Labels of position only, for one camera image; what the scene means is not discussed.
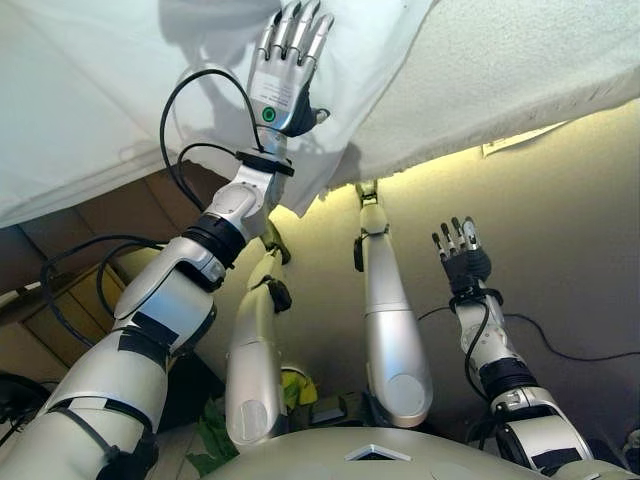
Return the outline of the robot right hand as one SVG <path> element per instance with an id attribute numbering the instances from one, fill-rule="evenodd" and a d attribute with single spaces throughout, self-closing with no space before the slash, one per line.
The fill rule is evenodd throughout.
<path id="1" fill-rule="evenodd" d="M 473 219 L 452 217 L 432 234 L 441 265 L 454 296 L 479 291 L 488 280 L 492 265 L 484 251 Z"/>

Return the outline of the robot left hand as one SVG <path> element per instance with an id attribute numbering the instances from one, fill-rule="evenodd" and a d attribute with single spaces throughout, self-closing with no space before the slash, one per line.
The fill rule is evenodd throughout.
<path id="1" fill-rule="evenodd" d="M 248 80 L 260 150 L 283 155 L 299 137 L 330 116 L 314 108 L 310 85 L 334 23 L 320 15 L 318 1 L 292 1 L 279 8 L 258 37 Z"/>

